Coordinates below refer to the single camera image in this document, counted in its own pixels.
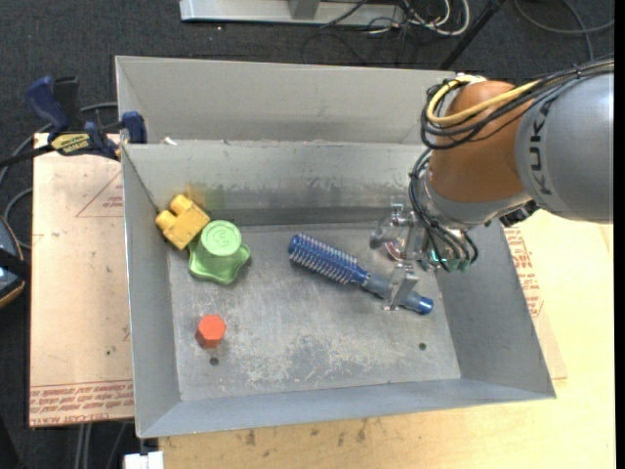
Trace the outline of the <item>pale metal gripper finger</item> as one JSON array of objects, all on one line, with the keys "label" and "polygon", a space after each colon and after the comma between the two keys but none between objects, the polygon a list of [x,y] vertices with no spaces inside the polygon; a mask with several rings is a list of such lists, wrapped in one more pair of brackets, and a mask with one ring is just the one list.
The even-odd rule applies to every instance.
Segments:
[{"label": "pale metal gripper finger", "polygon": [[370,234],[370,248],[399,246],[400,236],[405,228],[406,217],[404,216],[403,210],[404,205],[402,203],[391,203],[390,209],[382,214]]},{"label": "pale metal gripper finger", "polygon": [[415,272],[412,262],[397,262],[390,278],[383,300],[384,311],[396,310],[400,303],[412,292],[420,277]]}]

